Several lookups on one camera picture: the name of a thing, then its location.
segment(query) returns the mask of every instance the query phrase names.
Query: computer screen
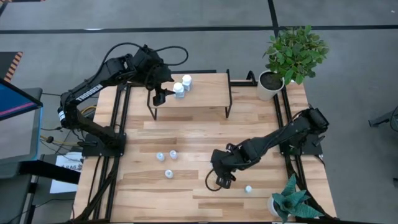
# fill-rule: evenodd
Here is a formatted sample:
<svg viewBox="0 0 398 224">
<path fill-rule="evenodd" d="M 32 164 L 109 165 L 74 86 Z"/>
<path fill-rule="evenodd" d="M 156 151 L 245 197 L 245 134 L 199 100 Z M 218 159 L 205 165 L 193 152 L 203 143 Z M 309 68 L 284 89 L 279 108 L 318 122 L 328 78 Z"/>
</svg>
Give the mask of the computer screen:
<svg viewBox="0 0 398 224">
<path fill-rule="evenodd" d="M 39 100 L 0 79 L 0 121 L 41 106 L 43 104 Z"/>
</svg>

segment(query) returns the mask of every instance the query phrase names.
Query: concrete floor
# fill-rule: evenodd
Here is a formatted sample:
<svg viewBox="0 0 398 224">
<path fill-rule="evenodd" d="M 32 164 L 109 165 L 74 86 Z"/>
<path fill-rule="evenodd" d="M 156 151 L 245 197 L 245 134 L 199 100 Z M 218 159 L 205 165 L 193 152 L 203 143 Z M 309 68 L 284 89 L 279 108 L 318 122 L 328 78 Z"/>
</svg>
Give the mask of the concrete floor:
<svg viewBox="0 0 398 224">
<path fill-rule="evenodd" d="M 398 24 L 395 0 L 274 0 L 280 26 Z M 89 29 L 186 26 L 271 26 L 266 0 L 46 0 L 8 4 L 0 17 L 4 29 Z M 369 128 L 368 119 L 393 110 L 398 101 L 398 30 L 318 31 L 330 45 L 328 60 L 305 81 L 309 102 L 321 109 L 330 128 L 322 142 L 326 173 L 338 217 L 343 220 L 396 223 L 398 138 L 387 125 Z M 175 70 L 231 70 L 244 78 L 264 70 L 261 58 L 272 31 L 162 32 L 120 34 L 17 34 L 0 36 L 0 52 L 23 51 L 12 80 L 20 88 L 41 87 L 61 94 L 92 76 L 114 44 L 124 41 L 153 48 L 181 45 L 187 63 Z M 117 56 L 136 49 L 122 47 Z M 178 62 L 178 51 L 161 53 Z M 86 105 L 95 104 L 93 98 Z M 43 127 L 59 126 L 59 97 L 45 95 Z M 65 139 L 67 132 L 43 132 Z M 68 141 L 76 141 L 69 135 Z M 40 148 L 41 153 L 53 153 Z M 37 209 L 34 223 L 65 221 L 70 202 Z"/>
</svg>

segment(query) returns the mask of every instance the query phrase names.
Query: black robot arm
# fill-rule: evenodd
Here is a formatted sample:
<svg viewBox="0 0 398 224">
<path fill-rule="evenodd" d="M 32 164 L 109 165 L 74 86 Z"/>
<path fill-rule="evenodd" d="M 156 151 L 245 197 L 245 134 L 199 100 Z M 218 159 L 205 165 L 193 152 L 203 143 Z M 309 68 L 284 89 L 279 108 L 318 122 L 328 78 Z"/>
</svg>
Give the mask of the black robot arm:
<svg viewBox="0 0 398 224">
<path fill-rule="evenodd" d="M 289 145 L 301 147 L 309 134 L 324 133 L 328 125 L 328 121 L 318 109 L 309 108 L 301 111 L 297 119 L 265 137 L 247 139 L 236 146 L 229 143 L 226 146 L 228 151 L 215 149 L 211 163 L 217 175 L 216 183 L 228 189 L 231 181 L 236 180 L 232 172 L 237 169 L 245 170 L 257 164 L 268 149 L 282 142 L 289 141 Z M 318 138 L 312 144 L 317 145 L 320 140 L 322 138 Z"/>
<path fill-rule="evenodd" d="M 101 64 L 95 75 L 61 95 L 58 116 L 61 125 L 68 129 L 81 129 L 96 136 L 104 147 L 119 147 L 118 135 L 113 128 L 102 127 L 85 118 L 77 109 L 77 105 L 107 86 L 126 84 L 127 82 L 155 90 L 154 105 L 161 105 L 165 97 L 174 92 L 162 89 L 163 82 L 173 82 L 171 71 L 156 51 L 146 45 L 132 56 L 110 58 Z"/>
</svg>

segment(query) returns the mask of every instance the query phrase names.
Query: green plant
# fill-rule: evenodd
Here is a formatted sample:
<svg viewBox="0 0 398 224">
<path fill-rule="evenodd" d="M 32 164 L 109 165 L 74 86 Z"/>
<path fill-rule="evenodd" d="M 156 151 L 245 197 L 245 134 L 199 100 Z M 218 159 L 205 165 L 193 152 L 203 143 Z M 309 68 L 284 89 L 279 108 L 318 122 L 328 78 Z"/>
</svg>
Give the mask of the green plant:
<svg viewBox="0 0 398 224">
<path fill-rule="evenodd" d="M 272 194 L 272 198 L 276 202 L 275 210 L 282 218 L 283 223 L 287 221 L 289 214 L 302 218 L 323 216 L 322 213 L 304 204 L 304 201 L 310 198 L 305 195 L 306 192 L 306 190 L 296 192 L 296 177 L 292 175 L 281 194 Z"/>
<path fill-rule="evenodd" d="M 310 34 L 310 31 L 308 25 L 305 29 L 283 30 L 277 38 L 270 36 L 272 45 L 263 55 L 269 55 L 266 68 L 276 71 L 276 78 L 284 77 L 286 85 L 291 80 L 301 84 L 304 77 L 314 77 L 312 69 L 326 59 L 329 48 L 319 35 Z"/>
</svg>

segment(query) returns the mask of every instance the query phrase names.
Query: wooden table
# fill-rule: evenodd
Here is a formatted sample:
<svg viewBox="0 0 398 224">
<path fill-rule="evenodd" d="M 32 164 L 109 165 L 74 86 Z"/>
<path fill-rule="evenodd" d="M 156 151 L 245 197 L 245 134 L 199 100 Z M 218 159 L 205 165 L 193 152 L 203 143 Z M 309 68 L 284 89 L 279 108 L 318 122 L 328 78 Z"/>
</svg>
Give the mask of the wooden table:
<svg viewBox="0 0 398 224">
<path fill-rule="evenodd" d="M 302 85 L 290 84 L 287 93 L 293 114 L 308 107 Z M 95 122 L 109 125 L 115 94 L 116 87 L 101 91 Z M 232 96 L 234 106 L 229 119 L 225 118 L 223 108 L 164 108 L 158 121 L 154 121 L 146 105 L 147 90 L 132 88 L 126 121 L 127 145 L 119 166 L 112 222 L 280 220 L 267 209 L 267 199 L 272 193 L 281 192 L 287 182 L 278 146 L 268 150 L 260 163 L 234 173 L 237 181 L 230 189 L 210 192 L 205 187 L 214 149 L 224 149 L 229 142 L 237 144 L 247 138 L 265 136 L 278 128 L 274 102 L 259 100 L 255 87 L 232 87 Z M 281 96 L 280 103 L 284 113 Z M 169 156 L 164 162 L 157 161 L 156 152 L 170 150 L 178 152 L 176 161 Z M 74 205 L 76 214 L 87 205 L 96 160 L 97 157 L 90 157 L 83 164 Z M 314 156 L 302 156 L 302 160 L 309 191 L 327 213 L 335 215 L 322 163 Z M 165 177 L 166 169 L 174 171 L 173 179 Z M 93 192 L 98 186 L 98 174 Z M 253 187 L 250 194 L 244 192 L 246 185 Z M 104 217 L 105 206 L 103 202 L 100 218 Z"/>
<path fill-rule="evenodd" d="M 231 87 L 229 85 L 229 73 L 197 73 L 189 74 L 192 77 L 192 89 L 185 92 L 182 99 L 167 97 L 166 102 L 159 106 L 154 106 L 152 97 L 155 91 L 148 91 L 147 105 L 154 120 L 157 119 L 157 109 L 174 108 L 185 110 L 186 108 L 225 108 L 225 116 L 228 118 L 232 106 Z M 173 90 L 174 83 L 182 82 L 184 74 L 173 74 L 175 82 L 166 82 L 162 88 Z"/>
</svg>

